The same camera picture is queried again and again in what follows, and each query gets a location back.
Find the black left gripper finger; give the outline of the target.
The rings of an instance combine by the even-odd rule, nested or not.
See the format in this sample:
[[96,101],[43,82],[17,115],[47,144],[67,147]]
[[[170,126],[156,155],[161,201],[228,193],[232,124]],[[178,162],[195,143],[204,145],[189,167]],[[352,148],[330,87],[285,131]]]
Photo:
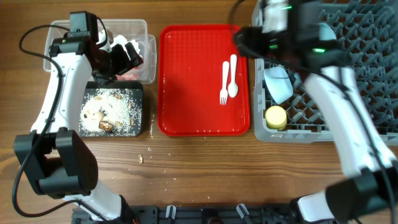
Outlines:
[[125,48],[127,50],[127,54],[130,58],[128,65],[129,68],[136,68],[138,66],[140,66],[141,64],[144,63],[143,59],[141,58],[141,56],[136,52],[133,44],[131,42],[128,42],[125,45]]
[[110,57],[111,67],[116,75],[123,75],[132,69],[129,56],[121,44],[116,44],[112,47]]

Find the red snack wrapper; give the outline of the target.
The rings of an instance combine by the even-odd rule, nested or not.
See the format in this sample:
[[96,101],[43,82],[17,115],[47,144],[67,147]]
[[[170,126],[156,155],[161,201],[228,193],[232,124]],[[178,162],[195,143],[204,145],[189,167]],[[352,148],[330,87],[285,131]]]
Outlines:
[[123,75],[118,75],[118,81],[138,81],[140,79],[139,73],[132,72],[132,73],[125,73]]

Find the white plastic fork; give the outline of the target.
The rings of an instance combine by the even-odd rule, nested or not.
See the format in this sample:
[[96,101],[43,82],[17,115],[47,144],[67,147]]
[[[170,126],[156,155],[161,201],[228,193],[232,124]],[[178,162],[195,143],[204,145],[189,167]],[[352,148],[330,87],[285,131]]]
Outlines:
[[224,61],[222,64],[222,87],[220,90],[220,105],[225,105],[228,100],[227,81],[229,74],[229,62]]

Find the white plastic spoon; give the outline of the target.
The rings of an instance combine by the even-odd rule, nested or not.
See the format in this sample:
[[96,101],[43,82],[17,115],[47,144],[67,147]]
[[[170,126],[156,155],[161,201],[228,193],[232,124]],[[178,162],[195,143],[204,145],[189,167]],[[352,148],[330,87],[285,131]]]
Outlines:
[[231,98],[236,97],[238,94],[238,86],[236,84],[236,68],[237,68],[237,55],[232,54],[230,56],[230,71],[231,71],[231,81],[228,85],[228,93]]

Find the light blue bowl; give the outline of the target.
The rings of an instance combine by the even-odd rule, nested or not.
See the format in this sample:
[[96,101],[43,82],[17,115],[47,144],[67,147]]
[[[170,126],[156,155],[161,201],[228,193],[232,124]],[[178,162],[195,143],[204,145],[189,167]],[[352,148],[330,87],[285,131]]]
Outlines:
[[264,81],[273,100],[279,105],[293,95],[293,86],[288,73],[283,67],[264,70]]

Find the yellow plastic cup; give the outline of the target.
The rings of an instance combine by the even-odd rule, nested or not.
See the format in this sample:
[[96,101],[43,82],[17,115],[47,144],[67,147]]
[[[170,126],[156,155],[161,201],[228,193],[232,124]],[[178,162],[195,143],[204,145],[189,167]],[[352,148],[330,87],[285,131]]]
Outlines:
[[287,113],[280,106],[271,106],[265,112],[265,120],[268,128],[281,131],[287,125]]

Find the light blue plate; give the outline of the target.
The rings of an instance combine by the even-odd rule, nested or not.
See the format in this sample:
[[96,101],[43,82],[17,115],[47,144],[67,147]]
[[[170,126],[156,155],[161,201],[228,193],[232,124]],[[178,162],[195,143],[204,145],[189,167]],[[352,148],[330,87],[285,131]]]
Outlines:
[[326,23],[319,23],[319,40],[320,41],[329,41],[336,40],[336,34],[333,29],[327,25]]

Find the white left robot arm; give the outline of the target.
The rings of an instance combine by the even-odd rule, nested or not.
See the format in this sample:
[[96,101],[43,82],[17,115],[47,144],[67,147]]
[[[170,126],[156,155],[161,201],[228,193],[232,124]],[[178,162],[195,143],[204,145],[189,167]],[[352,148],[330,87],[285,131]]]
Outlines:
[[98,163],[78,132],[86,84],[113,83],[117,76],[142,64],[131,43],[100,39],[102,20],[87,11],[70,13],[70,25],[45,56],[52,65],[40,114],[30,133],[18,135],[14,152],[37,195],[74,203],[99,223],[138,223],[126,199],[98,178]]

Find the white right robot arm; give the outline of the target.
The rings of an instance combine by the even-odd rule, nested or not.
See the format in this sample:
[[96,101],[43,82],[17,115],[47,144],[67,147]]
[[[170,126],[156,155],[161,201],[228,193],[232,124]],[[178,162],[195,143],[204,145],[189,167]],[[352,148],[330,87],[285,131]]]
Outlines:
[[319,1],[259,1],[259,23],[233,34],[244,57],[300,74],[333,135],[345,180],[293,201],[297,220],[348,222],[388,208],[397,222],[397,158],[366,109],[355,71],[335,38],[320,33]]

